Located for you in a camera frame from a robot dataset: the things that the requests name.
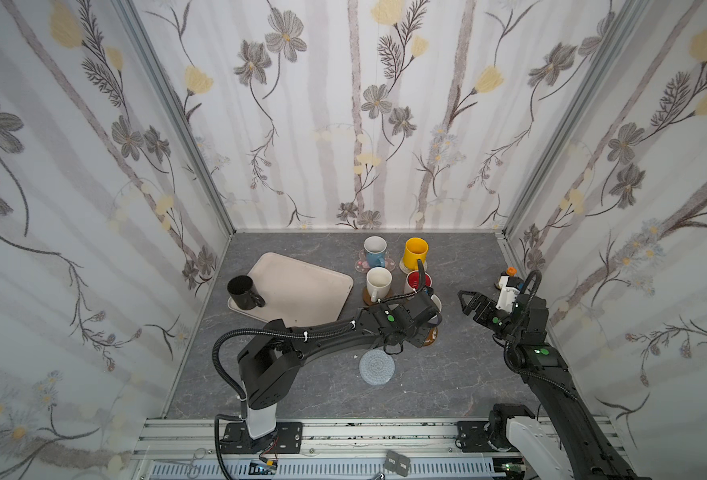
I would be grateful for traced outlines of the blue mug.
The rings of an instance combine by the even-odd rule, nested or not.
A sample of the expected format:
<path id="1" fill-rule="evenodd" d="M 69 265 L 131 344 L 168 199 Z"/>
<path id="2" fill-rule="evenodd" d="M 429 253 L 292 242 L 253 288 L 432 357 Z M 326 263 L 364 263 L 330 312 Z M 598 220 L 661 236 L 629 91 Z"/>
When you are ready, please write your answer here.
<path id="1" fill-rule="evenodd" d="M 385 268 L 385 252 L 387 251 L 387 240 L 381 236 L 369 236 L 363 242 L 365 249 L 365 261 L 369 268 Z"/>

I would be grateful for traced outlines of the white braided round coaster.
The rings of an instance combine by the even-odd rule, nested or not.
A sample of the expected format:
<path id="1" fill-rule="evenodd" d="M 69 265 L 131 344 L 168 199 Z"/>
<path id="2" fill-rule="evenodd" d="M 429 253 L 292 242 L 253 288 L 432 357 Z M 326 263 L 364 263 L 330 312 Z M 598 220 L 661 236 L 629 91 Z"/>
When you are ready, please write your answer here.
<path id="1" fill-rule="evenodd" d="M 401 260 L 399 262 L 399 270 L 401 270 L 401 272 L 403 272 L 403 274 L 405 274 L 405 276 L 409 276 L 409 274 L 411 274 L 413 272 L 419 273 L 419 269 L 417 269 L 417 268 L 415 268 L 415 269 L 407 268 L 407 266 L 405 266 L 405 264 L 403 264 L 403 260 Z M 429 274 L 427 274 L 427 264 L 425 264 L 425 263 L 423 263 L 423 273 L 425 273 L 425 276 L 429 276 Z"/>

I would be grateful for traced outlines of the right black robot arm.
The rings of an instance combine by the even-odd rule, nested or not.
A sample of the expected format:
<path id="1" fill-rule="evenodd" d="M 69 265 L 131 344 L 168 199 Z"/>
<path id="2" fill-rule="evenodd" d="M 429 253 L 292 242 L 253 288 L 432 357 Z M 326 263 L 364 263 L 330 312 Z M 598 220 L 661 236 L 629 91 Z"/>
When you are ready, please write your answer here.
<path id="1" fill-rule="evenodd" d="M 487 444 L 521 453 L 541 479 L 639 479 L 579 396 L 567 361 L 547 343 L 549 308 L 537 296 L 540 285 L 541 272 L 533 270 L 525 279 L 503 276 L 497 300 L 457 294 L 463 314 L 501 342 L 505 366 L 533 391 L 559 436 L 547 437 L 529 407 L 497 404 L 487 418 Z"/>

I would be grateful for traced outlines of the yellow mug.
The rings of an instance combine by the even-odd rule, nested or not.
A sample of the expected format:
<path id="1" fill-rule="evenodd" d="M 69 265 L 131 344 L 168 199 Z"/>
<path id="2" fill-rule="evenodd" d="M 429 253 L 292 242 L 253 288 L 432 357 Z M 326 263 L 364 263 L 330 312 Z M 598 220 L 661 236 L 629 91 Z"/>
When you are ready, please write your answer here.
<path id="1" fill-rule="evenodd" d="M 429 253 L 429 243 L 423 238 L 413 237 L 405 242 L 403 258 L 401 258 L 401 271 L 405 274 L 419 270 L 419 264 L 423 269 L 427 269 L 427 254 Z"/>

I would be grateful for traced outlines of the beige plastic tray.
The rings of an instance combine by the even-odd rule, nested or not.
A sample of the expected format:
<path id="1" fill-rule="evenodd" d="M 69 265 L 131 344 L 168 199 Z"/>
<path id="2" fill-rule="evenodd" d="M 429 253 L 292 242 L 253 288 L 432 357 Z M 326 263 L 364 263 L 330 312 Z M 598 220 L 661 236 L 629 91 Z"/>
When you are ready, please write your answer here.
<path id="1" fill-rule="evenodd" d="M 241 310 L 230 299 L 229 308 L 265 323 L 283 319 L 288 327 L 337 321 L 354 288 L 349 275 L 274 252 L 262 255 L 248 275 L 267 305 Z"/>

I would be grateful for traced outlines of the grey blue round coaster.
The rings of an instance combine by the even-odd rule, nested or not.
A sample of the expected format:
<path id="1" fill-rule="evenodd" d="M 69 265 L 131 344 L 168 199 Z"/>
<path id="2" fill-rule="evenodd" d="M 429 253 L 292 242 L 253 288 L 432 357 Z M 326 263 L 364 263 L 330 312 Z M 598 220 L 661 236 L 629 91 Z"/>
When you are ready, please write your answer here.
<path id="1" fill-rule="evenodd" d="M 383 350 L 371 350 L 361 356 L 359 375 L 371 386 L 385 385 L 395 375 L 395 360 Z"/>

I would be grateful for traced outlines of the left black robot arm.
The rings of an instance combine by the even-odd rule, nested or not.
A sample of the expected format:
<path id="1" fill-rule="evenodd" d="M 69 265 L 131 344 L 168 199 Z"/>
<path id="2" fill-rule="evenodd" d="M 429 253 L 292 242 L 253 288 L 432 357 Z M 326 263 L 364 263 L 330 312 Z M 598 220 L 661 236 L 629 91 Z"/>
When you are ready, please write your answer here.
<path id="1" fill-rule="evenodd" d="M 307 363 L 357 348 L 395 356 L 403 353 L 405 344 L 423 347 L 443 317 L 421 261 L 417 272 L 419 285 L 413 292 L 377 300 L 348 321 L 291 328 L 278 319 L 262 329 L 240 328 L 220 336 L 212 348 L 213 366 L 240 402 L 240 416 L 225 420 L 244 426 L 249 440 L 262 445 L 278 436 L 277 405 Z M 221 350 L 237 337 L 250 341 L 238 354 L 239 377 L 233 378 L 223 366 Z"/>

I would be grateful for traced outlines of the brown round wooden coaster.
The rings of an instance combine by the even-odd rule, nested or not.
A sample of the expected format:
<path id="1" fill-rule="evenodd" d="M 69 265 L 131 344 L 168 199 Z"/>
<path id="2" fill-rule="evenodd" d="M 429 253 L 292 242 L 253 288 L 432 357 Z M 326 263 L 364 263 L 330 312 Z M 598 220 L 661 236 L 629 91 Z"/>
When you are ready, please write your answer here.
<path id="1" fill-rule="evenodd" d="M 390 298 L 391 296 L 393 296 L 393 290 L 389 289 L 385 297 Z M 369 294 L 369 290 L 367 290 L 367 288 L 363 288 L 361 297 L 363 297 L 363 303 L 365 303 L 365 306 L 373 305 L 373 301 L 371 301 L 371 294 Z"/>

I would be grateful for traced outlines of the red interior white mug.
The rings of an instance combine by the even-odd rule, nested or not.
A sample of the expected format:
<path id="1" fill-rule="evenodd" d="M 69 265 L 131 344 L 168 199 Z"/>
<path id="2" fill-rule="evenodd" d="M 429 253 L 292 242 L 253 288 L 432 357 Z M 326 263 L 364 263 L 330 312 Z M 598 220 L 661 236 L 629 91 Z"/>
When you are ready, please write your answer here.
<path id="1" fill-rule="evenodd" d="M 432 288 L 433 280 L 431 280 L 431 276 L 425 276 L 425 273 L 421 272 L 413 272 L 405 278 L 403 293 L 409 294 L 411 292 L 419 291 L 421 286 Z"/>

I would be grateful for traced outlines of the lavender mug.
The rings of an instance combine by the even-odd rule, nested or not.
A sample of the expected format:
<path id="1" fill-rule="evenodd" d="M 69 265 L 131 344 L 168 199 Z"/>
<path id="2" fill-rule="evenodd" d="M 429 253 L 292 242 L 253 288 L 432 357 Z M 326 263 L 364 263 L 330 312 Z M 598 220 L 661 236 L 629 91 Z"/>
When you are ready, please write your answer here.
<path id="1" fill-rule="evenodd" d="M 441 299 L 439 299 L 437 295 L 433 294 L 433 296 L 431 296 L 431 301 L 435 304 L 435 309 L 437 309 L 437 312 L 441 313 L 441 308 L 443 307 L 443 305 L 441 305 Z"/>

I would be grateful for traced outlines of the black mug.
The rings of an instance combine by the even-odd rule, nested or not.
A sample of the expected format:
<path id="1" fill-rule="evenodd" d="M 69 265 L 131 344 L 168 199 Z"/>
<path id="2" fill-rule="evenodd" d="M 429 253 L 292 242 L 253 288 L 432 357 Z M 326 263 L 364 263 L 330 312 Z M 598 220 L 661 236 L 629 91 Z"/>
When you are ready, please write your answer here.
<path id="1" fill-rule="evenodd" d="M 253 278 L 249 275 L 232 278 L 228 282 L 227 290 L 237 308 L 241 310 L 247 311 L 266 306 L 266 300 L 259 294 Z"/>

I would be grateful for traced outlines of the dark brown glossy round coaster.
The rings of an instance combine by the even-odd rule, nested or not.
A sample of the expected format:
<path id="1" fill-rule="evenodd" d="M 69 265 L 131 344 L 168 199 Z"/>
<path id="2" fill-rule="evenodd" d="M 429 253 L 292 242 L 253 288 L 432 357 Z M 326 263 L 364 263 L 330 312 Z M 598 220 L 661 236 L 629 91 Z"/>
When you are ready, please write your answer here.
<path id="1" fill-rule="evenodd" d="M 437 340 L 437 336 L 439 336 L 439 328 L 431 328 L 431 330 L 429 330 L 429 333 L 427 334 L 427 338 L 425 338 L 425 341 L 423 342 L 423 347 L 433 345 L 435 343 L 435 340 Z"/>

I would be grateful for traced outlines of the pink cherry blossom coaster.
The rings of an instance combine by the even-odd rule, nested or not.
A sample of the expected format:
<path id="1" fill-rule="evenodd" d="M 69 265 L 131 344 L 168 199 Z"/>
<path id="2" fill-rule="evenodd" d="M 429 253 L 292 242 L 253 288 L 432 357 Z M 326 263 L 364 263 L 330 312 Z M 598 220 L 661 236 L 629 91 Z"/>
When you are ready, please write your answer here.
<path id="1" fill-rule="evenodd" d="M 387 270 L 391 272 L 393 272 L 393 270 L 397 267 L 397 265 L 395 265 L 395 261 L 391 259 L 391 254 L 387 251 L 383 254 L 383 261 L 385 261 L 383 268 L 387 268 Z M 367 252 L 365 252 L 365 250 L 361 250 L 359 252 L 357 262 L 355 262 L 355 270 L 359 273 L 366 274 L 370 269 L 371 266 L 369 266 L 369 262 L 367 262 Z"/>

